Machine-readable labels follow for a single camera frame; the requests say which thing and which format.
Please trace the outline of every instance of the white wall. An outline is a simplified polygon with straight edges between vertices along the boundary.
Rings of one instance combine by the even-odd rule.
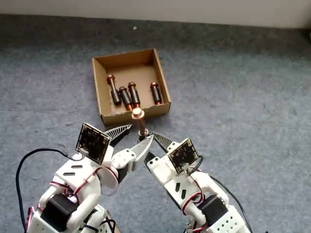
[[[311,26],[311,0],[0,0],[0,13]]]

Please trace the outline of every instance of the circuit board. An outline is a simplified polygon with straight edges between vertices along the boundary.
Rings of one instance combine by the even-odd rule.
[[[95,127],[83,123],[76,151],[85,154],[87,158],[101,165],[109,143],[110,137]]]
[[[177,174],[185,171],[187,167],[199,158],[190,138],[181,142],[181,145],[175,150],[169,152],[167,156],[173,164]]]

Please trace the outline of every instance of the copper cylinder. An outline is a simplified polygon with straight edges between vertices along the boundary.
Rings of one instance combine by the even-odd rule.
[[[148,133],[144,120],[145,112],[141,108],[134,108],[132,111],[132,119],[136,120],[139,125],[139,134],[144,136]]]

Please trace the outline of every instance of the gray carpet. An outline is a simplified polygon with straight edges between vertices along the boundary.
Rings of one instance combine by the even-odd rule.
[[[170,113],[148,127],[190,137],[202,169],[236,194],[255,233],[311,232],[311,45],[300,31],[0,16],[1,232],[22,232],[15,172],[23,155],[74,153],[83,121],[104,130],[91,58],[145,48],[158,49],[172,98]],[[42,153],[25,163],[25,209],[64,162]],[[181,233],[187,223],[144,166],[101,204],[123,233]]]

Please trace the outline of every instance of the cable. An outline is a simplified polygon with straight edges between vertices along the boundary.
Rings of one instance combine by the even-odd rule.
[[[181,208],[181,211],[183,212],[183,215],[187,215],[186,213],[185,213],[185,208],[186,208],[186,206],[190,203],[190,201],[192,201],[196,196],[198,196],[198,195],[201,195],[202,193],[201,192],[196,192],[196,193],[194,193],[194,194],[192,194],[186,201],[185,201],[185,203],[183,204],[183,206],[182,206],[182,208]]]
[[[108,218],[107,218],[106,220],[102,221],[101,224],[100,224],[99,226],[102,226],[102,225],[105,224],[105,223],[108,223],[108,225],[109,225],[109,227],[110,227],[112,233],[114,233],[114,232],[115,232],[115,229],[116,229],[116,221],[113,220],[113,219],[108,219]]]
[[[248,221],[248,218],[247,218],[247,215],[246,215],[246,213],[245,213],[245,210],[243,209],[243,207],[242,207],[240,201],[236,198],[236,196],[233,195],[233,193],[231,193],[231,191],[230,191],[223,183],[221,183],[219,180],[217,180],[215,177],[213,177],[213,176],[211,176],[211,175],[210,175],[210,177],[211,177],[214,181],[216,181],[218,184],[220,184],[220,185],[233,197],[233,199],[237,202],[237,204],[239,205],[239,207],[240,207],[240,209],[241,209],[241,212],[242,212],[242,214],[243,214],[243,216],[244,216],[244,218],[245,218],[245,222],[246,222],[246,225],[247,225],[247,227],[248,227],[250,233],[253,233],[253,230],[252,230],[251,225],[250,225],[250,223],[249,223],[249,221]]]
[[[16,170],[16,176],[15,176],[15,183],[16,183],[16,190],[17,190],[17,197],[18,197],[18,204],[19,204],[19,212],[20,212],[20,219],[21,219],[21,223],[23,225],[23,228],[24,228],[24,232],[27,232],[27,226],[26,226],[26,220],[25,220],[25,215],[24,215],[24,209],[23,209],[23,199],[21,197],[21,193],[20,193],[20,187],[19,187],[19,174],[20,174],[20,170],[21,170],[21,167],[23,166],[23,163],[25,162],[25,160],[37,153],[37,152],[42,152],[42,151],[53,151],[53,152],[58,152],[60,153],[61,155],[63,155],[64,157],[68,158],[68,159],[71,159],[71,160],[74,160],[74,161],[80,161],[82,159],[84,159],[84,156],[82,156],[81,159],[79,160],[75,160],[71,157],[69,157],[69,155],[60,150],[60,149],[53,149],[53,148],[38,148],[38,149],[35,149],[31,152],[29,152],[28,154],[26,154],[20,161],[19,165],[18,165],[18,168]]]
[[[87,179],[86,179],[81,185],[79,185],[79,186],[74,190],[73,195],[77,195],[77,193],[87,184],[88,179],[89,179],[91,176],[94,176],[94,175],[95,175],[100,169],[102,169],[102,168],[107,169],[107,170],[113,175],[113,177],[115,178],[115,181],[116,181],[116,183],[117,183],[117,188],[116,188],[111,194],[105,194],[106,196],[111,196],[111,195],[113,195],[113,194],[117,191],[117,189],[118,189],[118,187],[119,187],[118,177],[117,177],[117,175],[116,175],[110,168],[108,168],[108,167],[106,167],[106,166],[99,166],[98,168],[96,168],[96,169],[87,177]]]
[[[197,229],[193,229],[192,230],[192,233],[199,233],[199,232],[201,232],[202,230],[204,230],[205,228],[206,228],[206,224],[204,224],[202,227],[200,227],[200,228],[197,228]]]
[[[190,166],[190,167],[193,168],[191,171],[187,170],[188,175],[191,175],[192,173],[194,173],[194,172],[199,168],[199,166],[202,164],[202,162],[203,162],[203,156],[202,156],[202,155],[199,155],[199,158],[197,158],[197,160],[198,160],[198,159],[200,159],[200,161],[198,162],[198,164],[195,165],[195,166]]]

